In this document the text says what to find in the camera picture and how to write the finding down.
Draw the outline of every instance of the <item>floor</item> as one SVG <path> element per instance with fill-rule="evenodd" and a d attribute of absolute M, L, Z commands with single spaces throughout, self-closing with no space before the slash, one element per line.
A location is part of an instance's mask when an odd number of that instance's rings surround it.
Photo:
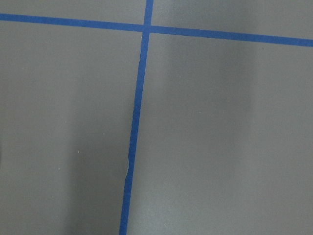
<path fill-rule="evenodd" d="M 313 2 L 0 2 L 0 234 L 311 235 Z"/>

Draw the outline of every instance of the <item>blue tape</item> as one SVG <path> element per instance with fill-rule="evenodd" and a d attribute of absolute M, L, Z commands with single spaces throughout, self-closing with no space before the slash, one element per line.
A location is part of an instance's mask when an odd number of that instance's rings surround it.
<path fill-rule="evenodd" d="M 288 38 L 288 37 L 278 37 L 278 36 L 247 34 L 247 33 L 233 33 L 233 32 L 212 31 L 212 30 L 201 30 L 201 29 L 163 27 L 163 26 L 151 26 L 150 32 L 160 33 L 160 34 L 170 34 L 170 35 L 202 37 L 202 38 L 229 39 L 229 40 L 246 41 L 246 42 L 259 42 L 259 43 L 283 44 L 283 45 L 293 45 L 293 46 L 302 46 L 302 47 L 313 47 L 313 40 L 311 39 Z"/>
<path fill-rule="evenodd" d="M 135 32 L 143 31 L 143 25 L 140 25 L 140 24 L 87 21 L 87 20 L 75 20 L 75 19 L 43 17 L 43 16 L 0 14 L 0 20 L 1 21 L 39 23 L 39 24 L 67 25 L 67 26 L 86 27 L 86 28 L 103 28 L 103 29 L 135 31 Z"/>
<path fill-rule="evenodd" d="M 130 208 L 130 201 L 131 201 L 132 185 L 133 185 L 134 164 L 135 164 L 135 156 L 136 156 L 142 92 L 143 92 L 143 85 L 144 85 L 144 79 L 145 79 L 145 73 L 146 73 L 146 63 L 147 63 L 148 47 L 149 47 L 149 36 L 150 36 L 149 28 L 151 26 L 152 8 L 153 8 L 153 0 L 147 0 L 145 17 L 144 17 L 144 30 L 142 32 L 142 38 L 141 38 L 140 61 L 139 61 L 139 66 L 138 66 L 132 130 L 131 130 L 129 152 L 128 152 L 128 171 L 127 171 L 125 185 L 124 185 L 124 196 L 123 196 L 123 205 L 122 205 L 119 235 L 127 234 L 127 224 L 128 224 L 128 215 L 129 215 L 129 208 Z"/>

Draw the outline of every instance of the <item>gray surface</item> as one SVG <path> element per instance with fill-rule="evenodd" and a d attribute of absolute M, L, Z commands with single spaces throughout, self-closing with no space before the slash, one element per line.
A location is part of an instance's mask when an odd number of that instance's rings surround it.
<path fill-rule="evenodd" d="M 311 235 L 313 49 L 150 38 L 128 235 Z"/>
<path fill-rule="evenodd" d="M 145 0 L 1 0 L 0 12 L 142 24 Z"/>
<path fill-rule="evenodd" d="M 0 234 L 118 234 L 141 34 L 0 30 Z"/>
<path fill-rule="evenodd" d="M 156 0 L 154 25 L 313 39 L 311 0 Z"/>

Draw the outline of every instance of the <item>blue line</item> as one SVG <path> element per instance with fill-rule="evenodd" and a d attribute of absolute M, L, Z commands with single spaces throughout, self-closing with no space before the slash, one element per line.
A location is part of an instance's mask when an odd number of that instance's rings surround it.
<path fill-rule="evenodd" d="M 139 61 L 139 66 L 138 66 L 132 130 L 131 130 L 131 137 L 130 137 L 130 144 L 129 144 L 129 151 L 128 151 L 128 171 L 127 171 L 125 185 L 124 185 L 124 196 L 123 196 L 121 221 L 120 221 L 120 227 L 119 227 L 119 235 L 127 234 L 127 224 L 128 224 L 128 215 L 129 215 L 129 208 L 130 208 L 130 202 L 131 202 L 132 185 L 133 185 L 134 164 L 135 164 L 135 156 L 136 156 L 142 92 L 143 92 L 147 56 L 148 56 L 149 37 L 150 37 L 149 28 L 151 26 L 152 9 L 153 9 L 153 0 L 146 0 L 146 9 L 145 9 L 145 17 L 144 17 L 145 27 L 142 32 L 142 38 L 141 38 L 140 61 Z"/>
<path fill-rule="evenodd" d="M 0 14 L 0 20 L 1 21 L 26 22 L 26 23 L 39 23 L 39 24 L 67 25 L 67 26 L 86 27 L 86 28 L 103 28 L 103 29 L 135 31 L 135 32 L 143 31 L 143 25 L 140 25 L 140 24 L 87 21 L 87 20 L 75 20 L 75 19 L 43 17 L 43 16 Z"/>
<path fill-rule="evenodd" d="M 163 27 L 163 26 L 151 26 L 150 32 L 170 35 L 202 37 L 202 38 L 229 39 L 246 42 L 273 43 L 302 47 L 313 47 L 312 39 L 288 38 L 247 33 L 233 33 L 201 29 Z"/>

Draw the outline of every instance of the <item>vertical blue line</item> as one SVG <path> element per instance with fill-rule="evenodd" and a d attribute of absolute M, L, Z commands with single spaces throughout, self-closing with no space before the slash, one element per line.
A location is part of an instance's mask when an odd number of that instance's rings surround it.
<path fill-rule="evenodd" d="M 147 0 L 144 23 L 143 23 L 144 29 L 143 29 L 142 37 L 141 37 L 140 61 L 139 61 L 139 66 L 138 66 L 132 130 L 131 130 L 130 144 L 129 144 L 129 150 L 128 150 L 128 171 L 127 171 L 125 185 L 124 185 L 124 196 L 123 196 L 121 221 L 120 221 L 120 227 L 119 227 L 119 235 L 127 234 L 127 224 L 128 224 L 129 207 L 130 207 L 131 193 L 132 193 L 133 173 L 134 173 L 135 155 L 136 155 L 136 147 L 137 147 L 137 137 L 138 137 L 138 129 L 139 129 L 143 84 L 144 84 L 144 78 L 145 78 L 145 73 L 146 73 L 146 63 L 147 63 L 147 55 L 148 55 L 152 9 L 153 9 L 153 0 Z"/>

